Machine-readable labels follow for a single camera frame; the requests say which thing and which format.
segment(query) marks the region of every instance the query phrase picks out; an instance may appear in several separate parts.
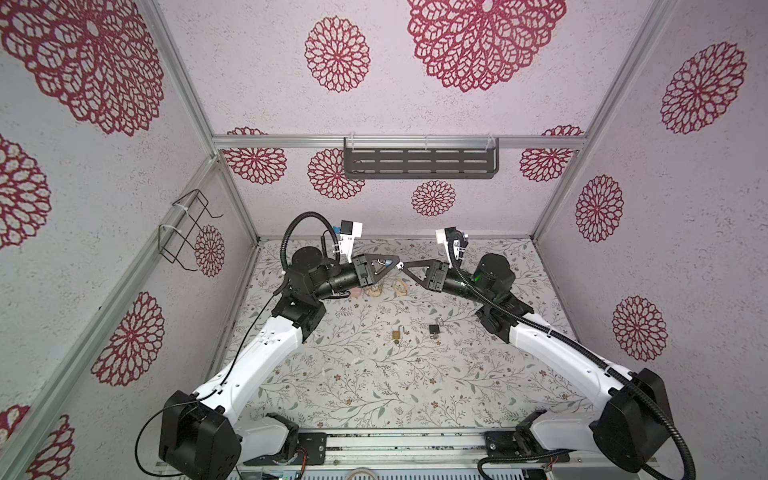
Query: red mandala pattern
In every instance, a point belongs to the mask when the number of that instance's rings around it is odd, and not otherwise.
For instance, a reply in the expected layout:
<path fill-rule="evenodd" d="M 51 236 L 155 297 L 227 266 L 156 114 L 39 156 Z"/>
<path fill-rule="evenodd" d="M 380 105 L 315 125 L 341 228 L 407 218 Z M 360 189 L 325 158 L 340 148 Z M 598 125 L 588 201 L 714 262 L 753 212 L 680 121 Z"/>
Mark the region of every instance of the red mandala pattern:
<path fill-rule="evenodd" d="M 74 453 L 72 436 L 74 428 L 69 425 L 69 415 L 62 415 L 58 427 L 50 433 L 43 449 L 27 468 L 28 480 L 61 480 L 69 472 L 69 461 Z"/>
<path fill-rule="evenodd" d="M 544 135 L 552 136 L 583 134 L 579 127 L 573 125 L 558 125 L 544 132 Z M 567 148 L 529 148 L 523 151 L 520 158 L 520 171 L 523 176 L 537 182 L 552 180 L 560 177 L 573 154 L 574 151 Z"/>
<path fill-rule="evenodd" d="M 194 259 L 205 276 L 216 276 L 224 265 L 224 240 L 213 225 L 200 229 L 194 242 Z"/>
<path fill-rule="evenodd" d="M 0 448 L 8 441 L 28 411 L 29 405 L 14 405 L 10 409 L 0 412 Z"/>
<path fill-rule="evenodd" d="M 425 217 L 444 214 L 453 206 L 456 192 L 450 184 L 431 180 L 419 185 L 411 196 L 411 205 Z"/>
<path fill-rule="evenodd" d="M 661 99 L 661 120 L 674 133 L 701 130 L 725 113 L 744 83 L 744 52 L 726 41 L 683 63 Z"/>
<path fill-rule="evenodd" d="M 228 135 L 266 135 L 256 128 L 238 127 Z M 255 184 L 277 182 L 286 171 L 282 148 L 234 148 L 222 152 L 232 171 Z"/>
<path fill-rule="evenodd" d="M 344 174 L 344 152 L 338 148 L 317 152 L 310 159 L 307 176 L 315 190 L 328 198 L 341 200 L 357 195 L 365 180 L 350 180 Z"/>
<path fill-rule="evenodd" d="M 565 0 L 408 0 L 414 55 L 444 87 L 488 90 L 528 67 Z"/>
<path fill-rule="evenodd" d="M 576 202 L 576 225 L 591 242 L 605 240 L 619 226 L 624 200 L 619 183 L 607 175 L 588 181 Z"/>
<path fill-rule="evenodd" d="M 99 383 L 126 386 L 149 371 L 165 335 L 163 310 L 148 292 L 139 293 L 91 367 Z"/>
<path fill-rule="evenodd" d="M 38 162 L 0 135 L 0 250 L 37 234 L 51 211 L 50 197 Z"/>
<path fill-rule="evenodd" d="M 635 359 L 648 361 L 667 346 L 667 324 L 647 299 L 629 296 L 616 305 L 614 335 L 621 349 Z"/>
<path fill-rule="evenodd" d="M 163 70 L 131 0 L 2 0 L 5 50 L 79 121 L 132 136 L 163 100 Z"/>
<path fill-rule="evenodd" d="M 315 24 L 304 42 L 306 66 L 330 91 L 349 91 L 360 85 L 371 63 L 366 37 L 357 25 L 339 17 Z"/>

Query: black cable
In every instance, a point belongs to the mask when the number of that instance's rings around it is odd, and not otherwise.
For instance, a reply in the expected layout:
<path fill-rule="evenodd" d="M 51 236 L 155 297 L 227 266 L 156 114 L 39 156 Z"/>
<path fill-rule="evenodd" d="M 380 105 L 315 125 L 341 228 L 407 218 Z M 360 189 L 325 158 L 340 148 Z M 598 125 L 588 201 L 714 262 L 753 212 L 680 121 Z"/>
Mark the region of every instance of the black cable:
<path fill-rule="evenodd" d="M 325 225 L 326 229 L 328 230 L 328 233 L 331 234 L 331 239 L 333 239 L 333 249 L 336 251 L 336 263 L 341 262 L 341 254 L 339 253 L 338 245 L 339 245 L 339 238 L 336 236 L 336 232 L 333 231 L 333 227 L 331 227 L 330 222 L 323 216 L 318 214 L 317 212 L 304 212 L 303 214 L 299 214 L 298 217 L 294 218 L 293 221 L 288 225 L 288 228 L 286 228 L 286 232 L 283 234 L 283 241 L 280 243 L 280 265 L 283 266 L 283 271 L 288 270 L 288 259 L 286 258 L 286 250 L 288 250 L 288 240 L 290 240 L 290 236 L 293 233 L 293 229 L 296 228 L 296 226 L 301 223 L 301 220 L 304 220 L 306 218 L 315 217 L 317 220 L 320 220 L 323 222 L 323 225 Z"/>
<path fill-rule="evenodd" d="M 245 335 L 243 336 L 243 341 L 241 341 L 240 342 L 240 346 L 237 347 L 237 351 L 235 352 L 235 358 L 232 359 L 232 363 L 230 364 L 230 368 L 227 370 L 227 374 L 224 376 L 224 379 L 219 384 L 220 386 L 223 385 L 227 381 L 227 378 L 229 378 L 230 373 L 232 373 L 232 368 L 235 366 L 235 362 L 237 361 L 237 356 L 240 355 L 240 351 L 243 349 L 243 344 L 245 343 L 245 339 L 248 338 L 248 333 L 250 333 L 250 331 L 253 328 L 253 326 L 256 325 L 256 322 L 259 320 L 259 317 L 261 316 L 261 314 L 266 309 L 266 306 L 270 304 L 270 302 L 272 301 L 273 298 L 275 298 L 274 294 L 270 297 L 269 300 L 266 301 L 266 303 L 264 303 L 264 306 L 259 311 L 259 314 L 256 315 L 256 318 L 253 319 L 253 323 L 251 323 L 250 327 L 248 327 L 248 330 L 245 332 Z M 141 434 L 143 434 L 144 430 L 149 426 L 149 422 L 154 420 L 154 418 L 156 416 L 160 415 L 162 412 L 165 412 L 168 409 L 172 409 L 172 408 L 175 408 L 175 407 L 178 407 L 178 406 L 182 406 L 182 405 L 192 405 L 194 403 L 200 403 L 200 402 L 202 402 L 205 399 L 209 399 L 214 393 L 216 393 L 215 390 L 213 392 L 209 393 L 208 395 L 204 396 L 202 399 L 195 399 L 195 400 L 192 400 L 192 401 L 189 401 L 189 402 L 174 403 L 173 405 L 169 405 L 167 407 L 164 407 L 164 408 L 160 409 L 157 413 L 152 415 L 144 423 L 144 426 L 141 427 L 141 430 L 139 430 L 139 434 L 136 436 L 136 443 L 134 444 L 134 458 L 136 459 L 136 465 L 138 466 L 138 468 L 143 473 L 145 473 L 146 475 L 149 475 L 150 477 L 158 477 L 158 478 L 177 477 L 177 476 L 181 475 L 180 473 L 172 473 L 172 474 L 152 473 L 152 472 L 148 472 L 147 470 L 144 469 L 143 466 L 141 466 L 141 462 L 139 462 L 139 440 L 141 440 Z"/>
<path fill-rule="evenodd" d="M 566 453 L 571 453 L 573 450 L 568 449 L 559 449 L 559 450 L 552 450 L 551 452 L 543 453 L 541 455 L 524 455 L 524 456 L 518 456 L 518 457 L 485 457 L 481 458 L 478 461 L 478 473 L 481 477 L 483 477 L 485 480 L 494 480 L 491 478 L 485 471 L 483 471 L 482 466 L 486 463 L 516 463 L 516 462 L 528 462 L 531 460 L 540 460 L 542 458 L 549 458 L 549 457 L 556 457 L 559 455 L 565 455 Z"/>
<path fill-rule="evenodd" d="M 323 231 L 323 234 L 320 235 L 320 249 L 323 251 L 323 258 L 326 258 L 328 256 L 328 249 L 326 248 L 326 232 L 328 229 L 326 228 Z"/>
<path fill-rule="evenodd" d="M 273 298 L 275 298 L 275 294 L 273 293 L 269 300 L 264 303 L 264 306 L 261 307 L 261 310 L 259 310 L 259 314 L 256 315 L 256 318 L 253 319 L 253 323 L 250 324 L 248 327 L 248 330 L 246 330 L 245 335 L 243 335 L 243 339 L 240 341 L 240 346 L 237 347 L 237 351 L 235 352 L 235 358 L 232 359 L 232 363 L 230 364 L 230 369 L 227 370 L 227 374 L 224 376 L 224 379 L 221 380 L 221 383 L 219 385 L 223 385 L 227 382 L 227 379 L 230 378 L 230 373 L 232 373 L 232 367 L 235 366 L 235 362 L 237 361 L 237 356 L 240 355 L 240 351 L 243 349 L 243 345 L 245 345 L 245 340 L 248 338 L 248 334 L 250 333 L 251 329 L 254 325 L 256 325 L 256 322 L 258 321 L 259 317 L 262 313 L 264 313 L 264 310 L 266 309 L 266 306 L 270 304 Z"/>
<path fill-rule="evenodd" d="M 454 231 L 451 234 L 451 238 L 449 239 L 449 245 L 453 244 L 453 240 L 462 240 L 461 235 L 462 233 L 459 232 L 458 230 Z M 458 263 L 456 262 L 456 255 L 454 254 L 452 248 L 448 248 L 448 256 L 451 259 L 451 265 L 458 265 Z M 661 407 L 659 407 L 659 405 L 657 405 L 656 402 L 654 402 L 650 396 L 646 395 L 645 392 L 643 392 L 640 389 L 640 387 L 633 384 L 632 381 L 627 379 L 627 377 L 621 375 L 616 370 L 610 368 L 606 362 L 604 362 L 600 357 L 596 356 L 594 353 L 590 352 L 586 347 L 581 345 L 579 342 L 575 342 L 574 340 L 566 337 L 562 333 L 554 331 L 548 328 L 547 326 L 541 325 L 538 322 L 534 322 L 533 320 L 529 320 L 521 316 L 515 315 L 513 312 L 509 311 L 503 305 L 493 303 L 493 300 L 489 299 L 483 292 L 481 292 L 480 289 L 478 289 L 478 287 L 476 287 L 475 284 L 465 275 L 462 269 L 456 268 L 454 270 L 457 273 L 458 277 L 462 280 L 462 282 L 467 286 L 467 288 L 469 288 L 469 290 L 472 293 L 474 293 L 475 296 L 477 296 L 485 305 L 488 305 L 498 310 L 499 312 L 504 313 L 505 315 L 509 315 L 511 318 L 517 320 L 518 322 L 524 325 L 540 330 L 546 333 L 547 336 L 551 336 L 551 337 L 554 337 L 555 339 L 560 340 L 561 342 L 570 346 L 572 349 L 579 352 L 581 355 L 587 357 L 587 359 L 589 359 L 595 365 L 603 369 L 608 375 L 614 377 L 616 380 L 621 382 L 623 386 L 627 387 L 633 396 L 638 398 L 646 407 L 648 407 L 648 409 L 654 415 L 656 420 L 661 425 L 663 425 L 664 428 L 667 430 L 667 432 L 670 434 L 672 441 L 677 447 L 677 451 L 680 453 L 680 459 L 683 461 L 682 480 L 694 480 L 696 478 L 696 466 L 694 465 L 694 457 L 690 454 L 690 450 L 688 448 L 688 445 L 686 445 L 685 440 L 683 440 L 683 436 L 677 430 L 677 427 L 675 427 L 674 423 L 672 423 L 672 419 L 670 419 L 667 416 L 667 413 L 664 410 L 662 410 Z M 657 480 L 673 480 L 672 478 L 669 478 L 666 475 L 660 472 L 657 472 L 656 470 L 654 470 L 648 465 L 643 465 L 643 470 L 646 471 L 650 476 L 656 478 Z"/>
<path fill-rule="evenodd" d="M 144 423 L 144 426 L 141 427 L 141 430 L 139 430 L 139 434 L 136 437 L 136 444 L 134 445 L 134 458 L 136 459 L 136 465 L 138 465 L 139 469 L 142 472 L 144 472 L 146 475 L 149 475 L 150 477 L 158 477 L 158 478 L 177 477 L 177 476 L 180 475 L 179 473 L 170 473 L 170 474 L 169 473 L 166 473 L 166 474 L 152 473 L 152 472 L 148 472 L 147 470 L 144 469 L 143 466 L 141 466 L 141 462 L 139 462 L 139 439 L 141 438 L 141 434 L 144 433 L 144 430 L 149 425 L 149 422 L 154 420 L 154 418 L 156 416 L 160 415 L 162 412 L 165 412 L 168 409 L 173 409 L 173 408 L 176 408 L 176 407 L 182 406 L 182 405 L 192 405 L 193 403 L 200 403 L 203 400 L 211 397 L 214 393 L 216 393 L 216 392 L 211 392 L 208 395 L 204 396 L 202 399 L 195 399 L 195 400 L 192 400 L 191 402 L 174 403 L 173 405 L 169 405 L 169 406 L 167 406 L 165 408 L 160 409 L 157 413 L 152 415 L 149 418 L 149 420 L 147 420 Z"/>

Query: wire rack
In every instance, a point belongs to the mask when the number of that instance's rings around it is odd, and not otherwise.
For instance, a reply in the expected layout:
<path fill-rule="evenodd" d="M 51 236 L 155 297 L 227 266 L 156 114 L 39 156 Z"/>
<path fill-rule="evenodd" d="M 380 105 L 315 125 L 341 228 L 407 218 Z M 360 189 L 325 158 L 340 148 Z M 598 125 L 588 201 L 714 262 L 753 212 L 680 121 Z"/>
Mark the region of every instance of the wire rack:
<path fill-rule="evenodd" d="M 190 213 L 190 210 L 193 209 L 193 207 L 196 205 L 196 202 L 197 204 L 201 205 L 202 208 L 200 209 L 200 213 L 194 216 Z M 224 216 L 224 214 L 213 215 L 210 210 L 208 210 L 208 204 L 208 199 L 199 189 L 192 190 L 173 202 L 174 207 L 178 207 L 184 211 L 184 216 L 177 222 L 176 225 L 168 225 L 163 223 L 157 226 L 157 251 L 160 253 L 160 255 L 163 256 L 165 260 L 168 260 L 170 263 L 178 263 L 181 265 L 181 268 L 187 271 L 197 272 L 197 268 L 187 268 L 184 266 L 184 264 L 181 262 L 181 259 L 179 258 L 179 255 L 181 254 L 181 251 L 185 245 L 189 245 L 192 250 L 195 250 L 194 245 L 192 245 L 188 239 L 190 235 L 195 231 L 195 228 L 198 230 L 203 229 L 199 223 L 200 217 L 202 217 L 203 214 L 208 214 L 208 217 L 210 218 L 221 218 Z M 193 223 L 186 234 L 182 232 L 178 227 L 184 218 L 191 219 Z M 165 241 L 163 241 L 163 236 L 169 229 L 170 235 L 166 237 Z M 181 238 L 181 244 L 174 252 L 169 250 L 167 247 L 175 237 Z"/>

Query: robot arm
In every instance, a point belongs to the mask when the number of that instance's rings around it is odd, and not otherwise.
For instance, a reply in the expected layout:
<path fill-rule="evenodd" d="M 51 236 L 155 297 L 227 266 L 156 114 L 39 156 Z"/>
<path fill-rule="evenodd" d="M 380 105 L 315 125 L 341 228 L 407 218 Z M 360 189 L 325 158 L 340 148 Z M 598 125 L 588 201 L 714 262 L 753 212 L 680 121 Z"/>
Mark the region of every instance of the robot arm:
<path fill-rule="evenodd" d="M 216 480 L 226 478 L 238 462 L 261 455 L 288 461 L 295 455 L 299 429 L 295 423 L 274 414 L 256 421 L 239 418 L 267 376 L 317 327 L 326 312 L 323 299 L 371 286 L 399 263 L 395 255 L 351 257 L 354 237 L 361 233 L 359 223 L 343 222 L 343 245 L 334 247 L 348 255 L 350 263 L 339 264 L 315 247 L 294 253 L 283 284 L 274 293 L 280 294 L 280 301 L 256 338 L 193 395 L 177 391 L 166 401 L 162 460 L 193 480 Z"/>
<path fill-rule="evenodd" d="M 671 417 L 661 378 L 647 369 L 635 374 L 574 341 L 562 341 L 564 335 L 509 291 L 515 274 L 504 256 L 485 254 L 470 275 L 460 270 L 467 236 L 455 228 L 437 230 L 436 236 L 438 244 L 445 246 L 448 261 L 420 260 L 401 263 L 398 268 L 428 290 L 475 302 L 481 302 L 480 293 L 492 300 L 483 300 L 483 306 L 476 312 L 480 323 L 493 335 L 563 375 L 594 406 L 594 411 L 587 413 L 537 412 L 522 432 L 533 445 L 520 445 L 520 450 L 599 451 L 619 467 L 637 472 L 669 435 L 616 376 L 623 376 L 625 382 L 642 389 Z M 424 266 L 427 269 L 423 278 L 410 270 Z"/>

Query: floral tabletop surface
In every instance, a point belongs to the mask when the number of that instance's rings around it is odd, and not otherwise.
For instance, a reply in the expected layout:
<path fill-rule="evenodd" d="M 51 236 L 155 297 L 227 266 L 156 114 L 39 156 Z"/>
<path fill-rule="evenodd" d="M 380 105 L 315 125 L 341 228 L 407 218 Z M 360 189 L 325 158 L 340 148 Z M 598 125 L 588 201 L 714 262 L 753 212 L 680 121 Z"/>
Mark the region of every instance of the floral tabletop surface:
<path fill-rule="evenodd" d="M 288 258 L 306 245 L 319 241 L 292 240 Z M 280 242 L 265 241 L 260 248 L 227 362 L 281 283 Z M 512 292 L 519 299 L 573 335 L 529 240 L 470 239 L 465 270 L 472 272 L 487 252 L 509 259 L 517 277 Z M 434 240 L 358 240 L 354 253 L 396 254 L 404 261 L 442 258 Z M 302 428 L 509 427 L 536 408 L 592 408 L 562 376 L 487 333 L 475 316 L 479 304 L 425 290 L 397 270 L 358 297 L 324 302 L 320 325 L 275 368 L 244 418 L 278 412 Z M 434 323 L 440 326 L 437 335 L 429 333 Z M 249 336 L 258 332 L 254 327 Z"/>

